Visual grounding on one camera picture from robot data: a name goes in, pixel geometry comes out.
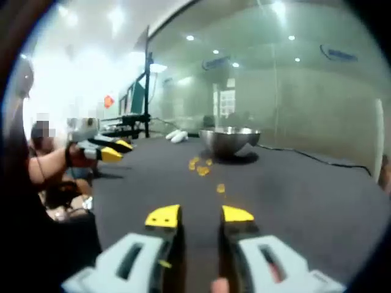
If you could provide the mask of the person's left hand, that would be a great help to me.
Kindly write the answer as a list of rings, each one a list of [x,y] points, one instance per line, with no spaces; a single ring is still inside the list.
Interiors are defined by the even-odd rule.
[[[69,149],[71,166],[80,168],[91,168],[94,169],[97,166],[97,161],[88,159],[84,155],[84,151],[77,145],[71,145]]]

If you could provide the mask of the person's right hand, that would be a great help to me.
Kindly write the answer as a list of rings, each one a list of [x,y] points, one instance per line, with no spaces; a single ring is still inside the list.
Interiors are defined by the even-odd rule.
[[[211,282],[211,293],[229,293],[229,282],[226,278],[217,278]]]

